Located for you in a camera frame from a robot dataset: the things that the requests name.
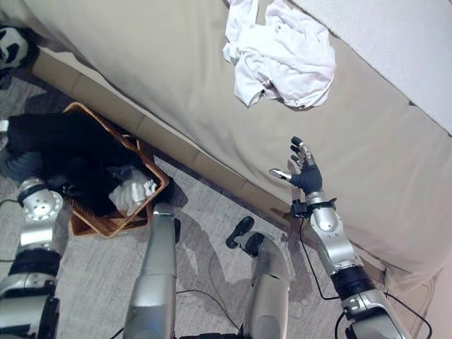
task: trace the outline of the black and white object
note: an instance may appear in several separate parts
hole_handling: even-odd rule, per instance
[[[27,66],[36,56],[37,46],[25,31],[0,29],[0,88],[7,86],[11,70]]]

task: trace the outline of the robotic arm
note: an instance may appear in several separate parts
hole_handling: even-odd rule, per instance
[[[59,262],[68,241],[69,209],[39,179],[24,181],[18,200],[25,227],[9,274],[0,282],[0,338],[54,338]]]
[[[318,253],[341,306],[350,321],[347,339],[409,339],[382,291],[375,288],[363,269],[362,262],[344,234],[343,221],[336,213],[334,200],[328,200],[322,189],[321,173],[311,151],[299,138],[292,138],[300,174],[272,169],[270,174],[300,188],[306,202],[294,201],[291,213],[298,218],[309,218],[316,235]]]

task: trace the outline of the silver metal part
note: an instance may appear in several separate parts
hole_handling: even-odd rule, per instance
[[[310,149],[303,141],[297,147],[299,149],[299,153],[297,154],[302,162],[306,162],[308,165],[314,165],[316,163]]]
[[[359,331],[359,333],[363,333],[363,335],[368,335],[357,336],[358,338],[411,338],[410,334],[407,330],[405,330],[396,313],[389,305],[388,300],[384,297],[383,292],[380,290],[368,290],[366,292],[353,295],[342,301],[342,307],[349,314],[349,316],[356,319],[359,319],[362,314],[371,309],[381,309],[386,312],[384,315],[387,319],[383,316],[373,316],[366,317],[366,321],[360,320],[354,322],[352,327],[355,332]],[[372,333],[377,333],[378,331],[387,336],[371,336]]]
[[[31,189],[43,182],[39,179],[24,181],[20,191]],[[71,219],[69,207],[63,198],[53,191],[41,189],[23,201],[25,225],[20,235],[18,253],[25,249],[45,248],[63,256],[68,242],[68,225]]]
[[[248,232],[235,241],[244,248],[256,232]],[[253,274],[253,292],[244,321],[244,337],[285,339],[289,307],[289,274],[283,254],[266,234],[258,247]]]
[[[8,275],[0,282],[0,296],[10,290],[42,288],[47,281],[57,284],[57,279],[53,275],[44,273],[27,272]]]
[[[362,265],[344,234],[339,214],[332,208],[314,209],[310,223],[317,236],[319,258],[328,275],[350,266]]]
[[[36,336],[28,338],[36,338],[47,298],[47,295],[38,295],[0,299],[0,328],[29,325],[28,334]]]
[[[271,169],[270,171],[268,171],[268,173],[270,173],[270,175],[273,175],[274,177],[277,177],[278,179],[282,179],[287,182],[289,182],[292,178],[292,175],[290,173],[284,172],[277,168]]]
[[[176,249],[172,206],[154,208],[140,276],[129,302],[124,339],[173,339],[176,309]]]

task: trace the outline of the crumpled white shirt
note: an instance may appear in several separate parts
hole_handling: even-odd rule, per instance
[[[235,95],[247,107],[261,95],[291,107],[323,104],[335,71],[328,30],[283,0],[267,7],[265,25],[256,24],[258,0],[228,1],[223,56],[235,65]]]

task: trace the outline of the white cloth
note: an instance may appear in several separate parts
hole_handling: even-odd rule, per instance
[[[117,210],[132,215],[147,197],[155,193],[157,184],[137,169],[131,170],[131,177],[118,185],[108,195]]]
[[[235,95],[246,105],[281,97],[287,106],[319,106],[334,78],[335,52],[328,30],[275,0],[266,24],[257,25],[258,0],[228,0],[225,59],[235,65]]]

